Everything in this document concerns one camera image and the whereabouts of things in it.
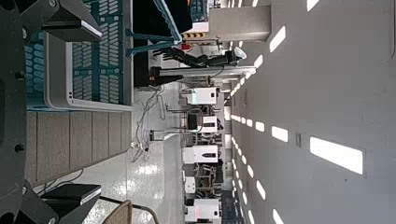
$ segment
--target floor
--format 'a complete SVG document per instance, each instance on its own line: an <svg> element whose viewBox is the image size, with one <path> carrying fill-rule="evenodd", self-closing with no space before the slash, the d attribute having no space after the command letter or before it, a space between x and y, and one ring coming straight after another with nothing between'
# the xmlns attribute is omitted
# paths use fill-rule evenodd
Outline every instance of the floor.
<svg viewBox="0 0 396 224"><path fill-rule="evenodd" d="M168 105L169 108L178 107L179 88L179 83L164 86L164 105ZM152 91L135 90L134 126L143 113L140 102L146 102L152 94ZM167 113L166 119L163 120L160 113L163 113L161 104L152 107L144 121L143 129L164 130L179 124L178 116ZM136 150L130 149L125 154L85 169L75 183L99 184L104 196L121 201L131 200L133 203L148 206L156 212L161 223L183 223L181 137L177 134L166 141L151 142L149 154L143 155L135 162L133 160ZM65 176L59 181L71 179L78 174L79 172L76 172ZM102 223L115 207L115 204L99 201L84 224ZM151 219L148 213L134 210L134 223L150 223Z"/></svg>

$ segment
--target industrial machine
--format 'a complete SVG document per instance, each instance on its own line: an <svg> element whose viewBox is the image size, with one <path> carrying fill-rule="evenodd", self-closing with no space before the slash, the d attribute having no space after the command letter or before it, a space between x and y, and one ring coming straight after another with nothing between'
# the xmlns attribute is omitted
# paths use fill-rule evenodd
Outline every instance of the industrial machine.
<svg viewBox="0 0 396 224"><path fill-rule="evenodd" d="M100 197L100 186L68 185L39 197L24 180L23 48L39 29L63 41L99 41L99 25L81 0L3 0L0 21L0 223L81 223Z"/></svg>
<svg viewBox="0 0 396 224"><path fill-rule="evenodd" d="M183 162L184 164L216 163L219 161L218 150L217 145L184 147Z"/></svg>

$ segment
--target cable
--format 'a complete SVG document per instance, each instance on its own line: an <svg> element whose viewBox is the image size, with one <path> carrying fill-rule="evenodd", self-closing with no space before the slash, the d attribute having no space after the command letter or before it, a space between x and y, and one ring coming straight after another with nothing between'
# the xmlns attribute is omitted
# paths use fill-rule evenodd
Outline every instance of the cable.
<svg viewBox="0 0 396 224"><path fill-rule="evenodd" d="M160 104L160 119L166 120L165 106L163 103L163 97L161 96L163 92L164 92L164 86L161 86L147 99L146 103L141 102L143 106L143 114L140 120L137 122L137 128L134 134L133 142L137 143L137 145L134 145L134 148L137 148L137 151L134 154L132 162L138 161L144 155L149 155L149 130L144 130L143 126L144 126L145 117L149 113L150 109L154 107L156 104Z"/></svg>
<svg viewBox="0 0 396 224"><path fill-rule="evenodd" d="M69 180L62 181L62 182L58 183L57 185L55 185L55 187L53 187L53 188L51 188L51 189L50 189L50 187L51 187L53 184L55 184L55 182L58 181L58 179L53 180L50 184L49 184L49 183L46 183L46 184L44 184L44 188L43 188L42 190L40 190L37 194L41 194L41 193L43 193L43 192L44 192L44 193L47 193L47 190L51 191L51 190L53 190L53 189L56 189L56 188L60 187L60 186L63 185L63 184L73 183L73 181L79 179L79 178L82 176L83 173L84 173L84 169L81 170L81 173L79 173L78 176L76 176L76 177L74 177L74 178L72 178L72 179L69 179Z"/></svg>
<svg viewBox="0 0 396 224"><path fill-rule="evenodd" d="M221 71L219 71L217 74L215 74L213 77L210 77L210 78L214 78L214 77L220 75L224 71L224 69L225 69L225 66L223 65L221 68Z"/></svg>

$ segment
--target wall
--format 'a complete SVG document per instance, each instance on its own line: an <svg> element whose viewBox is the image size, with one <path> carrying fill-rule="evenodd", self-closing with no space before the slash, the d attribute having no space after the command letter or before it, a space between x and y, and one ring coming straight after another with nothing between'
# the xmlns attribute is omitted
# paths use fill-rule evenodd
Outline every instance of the wall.
<svg viewBox="0 0 396 224"><path fill-rule="evenodd" d="M209 33L194 40L216 39L218 36L222 42L265 41L270 32L270 7L212 8L209 11Z"/></svg>
<svg viewBox="0 0 396 224"><path fill-rule="evenodd" d="M246 43L248 55L264 54L258 74L235 97L236 115L265 123L265 133L233 122L233 135L260 179L263 201L246 165L237 160L256 223L394 223L396 215L396 62L393 1L321 0L309 13L305 0L274 0L273 34L286 24L275 52ZM290 131L288 144L271 126ZM303 135L303 147L294 134ZM312 155L309 136L359 148L365 175Z"/></svg>

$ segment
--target ceiling light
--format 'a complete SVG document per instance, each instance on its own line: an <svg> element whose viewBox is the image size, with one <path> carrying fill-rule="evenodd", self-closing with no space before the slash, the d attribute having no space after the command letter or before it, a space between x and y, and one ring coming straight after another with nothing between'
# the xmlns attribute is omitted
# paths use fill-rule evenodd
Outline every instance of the ceiling light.
<svg viewBox="0 0 396 224"><path fill-rule="evenodd" d="M245 74L245 78L246 78L246 79L249 79L250 77L251 77L251 73L246 73L246 74Z"/></svg>
<svg viewBox="0 0 396 224"><path fill-rule="evenodd" d="M262 54L256 59L256 61L254 62L254 66L256 68L259 68L260 66L262 66L262 62L263 62L263 57Z"/></svg>
<svg viewBox="0 0 396 224"><path fill-rule="evenodd" d="M286 26L282 26L279 32L275 35L274 39L270 42L270 51L274 52L274 50L285 40L286 38Z"/></svg>
<svg viewBox="0 0 396 224"><path fill-rule="evenodd" d="M250 224L254 224L254 218L253 218L253 214L251 213L251 211L248 210L247 214L248 214L248 219L250 220Z"/></svg>
<svg viewBox="0 0 396 224"><path fill-rule="evenodd" d="M319 0L306 0L306 10L310 11L319 2Z"/></svg>
<svg viewBox="0 0 396 224"><path fill-rule="evenodd" d="M248 119L247 120L247 126L252 127L253 126L253 120Z"/></svg>
<svg viewBox="0 0 396 224"><path fill-rule="evenodd" d="M248 204L248 197L245 192L242 193L242 197L244 198L244 203Z"/></svg>
<svg viewBox="0 0 396 224"><path fill-rule="evenodd" d="M280 218L279 214L277 213L276 209L273 211L273 218L276 224L284 224L282 218Z"/></svg>
<svg viewBox="0 0 396 224"><path fill-rule="evenodd" d="M262 183L260 183L260 181L257 181L256 188L259 191L260 195L262 196L262 199L265 200L266 197L265 190L262 187Z"/></svg>
<svg viewBox="0 0 396 224"><path fill-rule="evenodd" d="M352 172L363 174L363 153L352 147L344 147L315 137L310 139L311 153L333 162Z"/></svg>
<svg viewBox="0 0 396 224"><path fill-rule="evenodd" d="M250 177L252 178L254 177L254 172L250 165L247 166L247 172L250 175Z"/></svg>
<svg viewBox="0 0 396 224"><path fill-rule="evenodd" d="M289 142L289 132L286 129L272 127L272 136L284 142Z"/></svg>
<svg viewBox="0 0 396 224"><path fill-rule="evenodd" d="M263 133L265 131L264 123L256 121L256 130Z"/></svg>
<svg viewBox="0 0 396 224"><path fill-rule="evenodd" d="M247 164L247 158L245 157L245 155L242 156L242 162L246 165Z"/></svg>

